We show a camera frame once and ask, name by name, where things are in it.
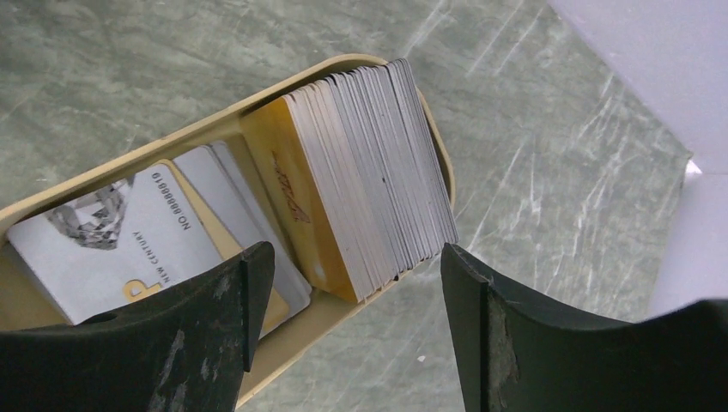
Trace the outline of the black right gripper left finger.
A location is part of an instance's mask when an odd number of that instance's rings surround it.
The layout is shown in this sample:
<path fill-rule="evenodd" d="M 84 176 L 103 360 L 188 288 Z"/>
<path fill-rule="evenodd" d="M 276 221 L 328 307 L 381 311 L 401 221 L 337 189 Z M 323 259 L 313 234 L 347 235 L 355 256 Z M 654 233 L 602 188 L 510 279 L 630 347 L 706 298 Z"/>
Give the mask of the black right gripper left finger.
<path fill-rule="evenodd" d="M 4 411 L 232 411 L 261 336 L 267 241 L 76 326 L 1 335 Z"/>

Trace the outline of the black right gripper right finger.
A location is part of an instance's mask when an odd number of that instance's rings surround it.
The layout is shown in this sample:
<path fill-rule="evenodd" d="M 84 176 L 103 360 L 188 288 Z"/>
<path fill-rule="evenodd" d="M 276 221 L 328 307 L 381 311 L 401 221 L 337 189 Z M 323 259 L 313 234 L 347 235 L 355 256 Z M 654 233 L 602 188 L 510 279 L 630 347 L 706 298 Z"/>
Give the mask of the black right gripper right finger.
<path fill-rule="evenodd" d="M 455 244 L 440 273 L 469 411 L 724 411 L 727 303 L 639 323 L 569 306 Z"/>

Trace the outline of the stack of cards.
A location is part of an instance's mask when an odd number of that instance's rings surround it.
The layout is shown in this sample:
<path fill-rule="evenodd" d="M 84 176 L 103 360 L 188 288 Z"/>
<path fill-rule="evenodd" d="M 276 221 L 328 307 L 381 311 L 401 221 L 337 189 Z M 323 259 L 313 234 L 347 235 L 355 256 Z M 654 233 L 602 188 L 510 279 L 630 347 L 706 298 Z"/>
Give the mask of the stack of cards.
<path fill-rule="evenodd" d="M 264 334 L 316 292 L 365 301 L 458 237 L 432 133 L 407 61 L 314 67 L 4 209 L 1 326 L 81 324 L 259 241 Z"/>

